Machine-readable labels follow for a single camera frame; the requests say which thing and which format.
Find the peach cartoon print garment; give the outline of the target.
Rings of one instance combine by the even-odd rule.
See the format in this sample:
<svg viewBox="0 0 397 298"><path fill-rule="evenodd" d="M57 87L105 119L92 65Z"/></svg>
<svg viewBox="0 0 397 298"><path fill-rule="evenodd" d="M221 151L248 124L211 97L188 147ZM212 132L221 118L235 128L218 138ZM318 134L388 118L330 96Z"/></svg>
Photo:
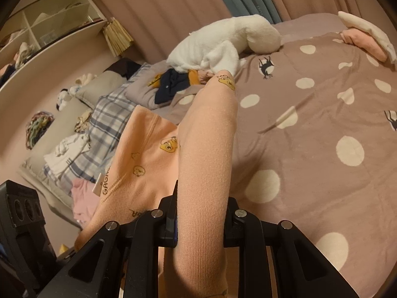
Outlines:
<svg viewBox="0 0 397 298"><path fill-rule="evenodd" d="M164 252L163 296L225 297L223 230L236 122L235 83L225 70L198 92L180 124L137 106L75 247L107 222L129 223L176 194L178 242Z"/></svg>

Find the white folded clothes pile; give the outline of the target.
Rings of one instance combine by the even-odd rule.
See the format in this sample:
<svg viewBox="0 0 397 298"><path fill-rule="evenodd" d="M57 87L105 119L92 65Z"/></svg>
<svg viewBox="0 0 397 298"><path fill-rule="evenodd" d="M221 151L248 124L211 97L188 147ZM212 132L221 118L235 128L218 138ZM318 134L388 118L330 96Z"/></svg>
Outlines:
<svg viewBox="0 0 397 298"><path fill-rule="evenodd" d="M55 150L44 156L52 175L60 178L65 170L81 154L90 150L90 137L88 133L75 133L64 138Z"/></svg>

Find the pink folded garment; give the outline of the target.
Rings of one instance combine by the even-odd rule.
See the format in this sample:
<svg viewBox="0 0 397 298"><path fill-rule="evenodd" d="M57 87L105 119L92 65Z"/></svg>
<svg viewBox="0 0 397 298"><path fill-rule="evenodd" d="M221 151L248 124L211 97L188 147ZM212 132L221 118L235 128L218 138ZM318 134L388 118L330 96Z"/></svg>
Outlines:
<svg viewBox="0 0 397 298"><path fill-rule="evenodd" d="M94 186L83 178L72 181L73 217L82 229L92 220L99 203L99 196L93 193Z"/></svg>

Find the beige headboard cushion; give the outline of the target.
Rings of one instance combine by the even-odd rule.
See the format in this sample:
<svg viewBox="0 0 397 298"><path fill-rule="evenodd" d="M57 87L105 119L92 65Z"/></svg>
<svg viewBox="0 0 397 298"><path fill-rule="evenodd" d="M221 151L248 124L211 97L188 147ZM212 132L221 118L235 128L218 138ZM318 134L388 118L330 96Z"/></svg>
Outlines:
<svg viewBox="0 0 397 298"><path fill-rule="evenodd" d="M62 218L76 224L73 218L73 197L63 192L43 173L44 156L66 137L74 135L78 118L95 108L99 97L119 87L123 77L113 71L105 71L85 85L80 92L60 111L49 129L40 138L30 156L20 165L20 174L43 194L49 206Z"/></svg>

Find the plaid checked pillow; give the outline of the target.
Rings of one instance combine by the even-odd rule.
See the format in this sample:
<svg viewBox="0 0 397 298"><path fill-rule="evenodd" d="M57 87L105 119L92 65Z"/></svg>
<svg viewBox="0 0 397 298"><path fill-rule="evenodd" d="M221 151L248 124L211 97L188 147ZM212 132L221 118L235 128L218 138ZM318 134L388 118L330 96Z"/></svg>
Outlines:
<svg viewBox="0 0 397 298"><path fill-rule="evenodd" d="M71 160L66 170L56 177L50 171L46 163L43 173L52 180L63 192L70 195L72 181L76 178L83 178L90 182L96 182L99 176L99 169L105 164L105 159L116 149L124 128L131 116L136 104L125 96L127 87L134 83L145 71L150 68L145 63L129 79L122 78L122 84L112 92L100 96L93 109L88 128L90 138L90 149L79 154Z"/></svg>

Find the mauve polka dot blanket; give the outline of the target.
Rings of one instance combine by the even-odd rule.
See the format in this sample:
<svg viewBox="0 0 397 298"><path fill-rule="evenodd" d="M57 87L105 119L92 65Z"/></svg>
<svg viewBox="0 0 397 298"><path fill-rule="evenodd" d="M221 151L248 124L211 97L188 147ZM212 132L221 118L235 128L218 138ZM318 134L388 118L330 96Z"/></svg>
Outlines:
<svg viewBox="0 0 397 298"><path fill-rule="evenodd" d="M249 58L237 78L233 193L291 218L360 297L396 271L396 65L336 34Z"/></svg>

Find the black white plush toy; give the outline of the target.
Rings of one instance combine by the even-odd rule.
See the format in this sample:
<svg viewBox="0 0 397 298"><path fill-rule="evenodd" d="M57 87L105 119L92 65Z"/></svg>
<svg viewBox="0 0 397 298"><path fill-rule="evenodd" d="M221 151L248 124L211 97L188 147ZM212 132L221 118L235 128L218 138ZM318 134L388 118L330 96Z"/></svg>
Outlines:
<svg viewBox="0 0 397 298"><path fill-rule="evenodd" d="M77 92L90 81L95 79L97 75L92 73L84 74L76 78L75 83L68 88L61 89L57 96L56 109L60 112L71 101L72 97L76 96Z"/></svg>

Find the mauve small pillow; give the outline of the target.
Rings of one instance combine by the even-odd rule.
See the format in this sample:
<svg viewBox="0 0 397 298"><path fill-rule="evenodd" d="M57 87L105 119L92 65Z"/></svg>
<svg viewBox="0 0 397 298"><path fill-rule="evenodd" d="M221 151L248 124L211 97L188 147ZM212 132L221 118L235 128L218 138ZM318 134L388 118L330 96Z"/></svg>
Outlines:
<svg viewBox="0 0 397 298"><path fill-rule="evenodd" d="M156 105L154 103L154 98L157 89L152 89L148 86L148 83L157 74L162 74L168 69L173 69L173 67L169 66L166 61L161 61L154 65L142 66L142 68L137 72L137 75L131 78L131 84L127 87L125 92L127 99L150 110L155 110L169 105L171 101Z"/></svg>

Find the navy and orange garment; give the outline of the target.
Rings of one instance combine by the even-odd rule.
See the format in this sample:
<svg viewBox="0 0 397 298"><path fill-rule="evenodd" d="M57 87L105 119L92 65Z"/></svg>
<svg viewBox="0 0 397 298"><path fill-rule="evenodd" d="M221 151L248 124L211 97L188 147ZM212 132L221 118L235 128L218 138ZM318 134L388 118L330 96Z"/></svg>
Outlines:
<svg viewBox="0 0 397 298"><path fill-rule="evenodd" d="M187 73L179 73L175 69L168 69L162 74L157 74L148 86L157 89L154 103L160 105L172 101L174 96L192 85L200 85L198 71L190 70Z"/></svg>

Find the white fluffy plush garment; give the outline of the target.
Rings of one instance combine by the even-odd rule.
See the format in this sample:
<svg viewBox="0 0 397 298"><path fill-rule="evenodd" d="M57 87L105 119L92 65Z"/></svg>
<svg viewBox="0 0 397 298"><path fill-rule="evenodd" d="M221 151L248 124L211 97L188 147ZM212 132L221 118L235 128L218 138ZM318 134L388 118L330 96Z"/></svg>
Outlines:
<svg viewBox="0 0 397 298"><path fill-rule="evenodd" d="M235 75L243 52L267 55L279 50L281 41L279 31L261 15L232 17L189 34L169 54L167 64L179 73L227 70Z"/></svg>

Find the pink and cream garment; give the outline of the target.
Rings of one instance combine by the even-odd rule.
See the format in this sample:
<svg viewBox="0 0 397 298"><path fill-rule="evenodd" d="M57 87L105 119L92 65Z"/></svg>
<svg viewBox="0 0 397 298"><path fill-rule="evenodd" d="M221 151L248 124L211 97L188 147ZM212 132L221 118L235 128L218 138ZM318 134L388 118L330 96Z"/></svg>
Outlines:
<svg viewBox="0 0 397 298"><path fill-rule="evenodd" d="M376 60L396 65L396 49L388 35L373 23L351 13L338 12L347 27L340 35L344 43L365 49Z"/></svg>

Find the pink curtain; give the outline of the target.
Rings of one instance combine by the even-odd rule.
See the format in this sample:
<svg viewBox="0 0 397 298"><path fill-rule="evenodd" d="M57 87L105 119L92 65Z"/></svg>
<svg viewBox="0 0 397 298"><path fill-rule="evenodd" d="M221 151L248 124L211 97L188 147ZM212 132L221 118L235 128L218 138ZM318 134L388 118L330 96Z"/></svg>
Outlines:
<svg viewBox="0 0 397 298"><path fill-rule="evenodd" d="M189 32L232 13L223 0L93 0L107 16L115 17L135 39L143 58L155 63ZM311 13L346 11L370 20L372 0L271 0L281 20Z"/></svg>

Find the colourful round wall ornament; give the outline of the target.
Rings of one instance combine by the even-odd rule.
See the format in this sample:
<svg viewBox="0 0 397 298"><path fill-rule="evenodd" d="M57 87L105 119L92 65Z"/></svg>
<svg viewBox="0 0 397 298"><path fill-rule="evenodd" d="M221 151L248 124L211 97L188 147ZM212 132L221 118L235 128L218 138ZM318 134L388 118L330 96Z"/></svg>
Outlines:
<svg viewBox="0 0 397 298"><path fill-rule="evenodd" d="M32 149L48 130L55 117L47 111L36 112L26 125L26 148Z"/></svg>

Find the white wall shelf unit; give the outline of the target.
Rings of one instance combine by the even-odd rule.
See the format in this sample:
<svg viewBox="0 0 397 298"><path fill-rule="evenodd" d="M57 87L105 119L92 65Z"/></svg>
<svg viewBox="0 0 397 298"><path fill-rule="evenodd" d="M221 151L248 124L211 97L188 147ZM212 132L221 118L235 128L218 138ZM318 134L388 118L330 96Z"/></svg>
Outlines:
<svg viewBox="0 0 397 298"><path fill-rule="evenodd" d="M104 23L104 15L92 0L29 3L1 28L1 85L44 49L77 31Z"/></svg>

